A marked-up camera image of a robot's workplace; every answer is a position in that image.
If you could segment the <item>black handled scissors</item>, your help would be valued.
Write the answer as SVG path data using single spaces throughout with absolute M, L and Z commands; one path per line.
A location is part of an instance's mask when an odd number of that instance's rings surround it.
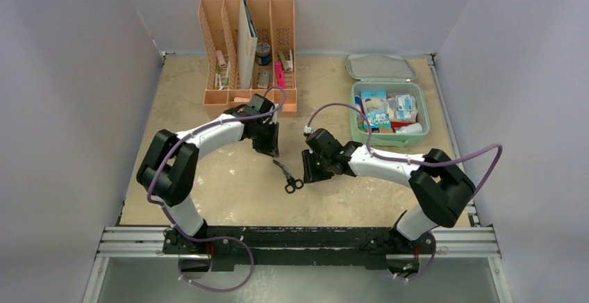
M 304 182 L 301 179 L 294 178 L 291 175 L 291 173 L 288 171 L 286 166 L 284 166 L 284 164 L 280 163 L 276 159 L 272 159 L 272 162 L 273 162 L 273 164 L 280 167 L 280 169 L 283 173 L 283 176 L 285 177 L 286 185 L 285 185 L 284 189 L 287 192 L 287 194 L 292 194 L 292 193 L 296 192 L 297 190 L 302 189 L 304 187 Z

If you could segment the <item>blue cotton swab bag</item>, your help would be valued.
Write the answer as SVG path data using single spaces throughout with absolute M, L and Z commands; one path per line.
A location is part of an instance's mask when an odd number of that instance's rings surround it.
M 362 91 L 360 100 L 367 118 L 363 125 L 366 129 L 390 129 L 388 100 L 385 91 Z

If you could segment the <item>red zipper pouch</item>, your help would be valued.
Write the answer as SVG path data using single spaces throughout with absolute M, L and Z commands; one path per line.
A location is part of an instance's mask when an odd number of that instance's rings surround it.
M 403 126 L 409 126 L 409 125 L 415 124 L 415 122 L 396 122 L 396 121 L 393 121 L 390 124 L 391 124 L 391 127 L 392 128 L 397 129 L 397 128 L 401 128 Z

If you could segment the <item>mint green case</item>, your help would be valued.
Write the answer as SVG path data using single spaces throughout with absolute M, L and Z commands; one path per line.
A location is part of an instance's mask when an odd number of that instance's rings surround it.
M 403 57 L 387 54 L 352 54 L 345 58 L 345 66 L 349 75 L 356 80 L 351 87 L 349 103 L 356 110 L 349 112 L 349 122 L 352 139 L 365 142 L 368 133 L 365 132 L 364 120 L 357 113 L 364 114 L 360 93 L 362 91 L 385 91 L 391 95 L 412 95 L 417 104 L 417 121 L 423 127 L 422 133 L 373 133 L 372 145 L 388 147 L 410 147 L 421 143 L 429 133 L 430 121 L 426 107 L 424 93 L 416 83 L 417 72 Z

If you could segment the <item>small white bottle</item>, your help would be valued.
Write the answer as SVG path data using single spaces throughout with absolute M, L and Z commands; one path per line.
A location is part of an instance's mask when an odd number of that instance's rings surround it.
M 423 127 L 420 123 L 416 122 L 413 124 L 408 124 L 406 126 L 401 126 L 395 129 L 395 133 L 403 133 L 403 134 L 416 134 L 422 133 Z

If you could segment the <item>clear bag blue packets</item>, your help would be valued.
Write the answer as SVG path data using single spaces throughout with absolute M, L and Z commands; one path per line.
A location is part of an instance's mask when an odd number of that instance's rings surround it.
M 414 123 L 417 121 L 417 104 L 412 95 L 387 97 L 388 115 L 391 122 Z

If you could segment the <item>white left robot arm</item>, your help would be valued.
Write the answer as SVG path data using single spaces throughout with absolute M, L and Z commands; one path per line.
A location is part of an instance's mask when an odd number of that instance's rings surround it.
M 163 129 L 155 134 L 136 180 L 145 188 L 147 201 L 159 206 L 181 234 L 180 244 L 189 253 L 200 253 L 210 239 L 206 221 L 190 199 L 199 161 L 243 140 L 250 140 L 259 154 L 278 156 L 280 109 L 267 97 L 254 95 L 196 128 L 177 133 Z

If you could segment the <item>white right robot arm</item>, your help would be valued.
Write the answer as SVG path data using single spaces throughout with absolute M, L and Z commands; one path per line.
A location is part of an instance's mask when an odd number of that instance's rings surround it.
M 407 252 L 431 229 L 453 227 L 474 196 L 474 183 L 440 149 L 406 155 L 395 162 L 392 152 L 370 151 L 355 141 L 342 145 L 326 129 L 306 133 L 305 137 L 308 148 L 301 153 L 304 183 L 347 175 L 382 179 L 413 191 L 417 206 L 405 212 L 390 233 L 390 243 L 398 252 Z

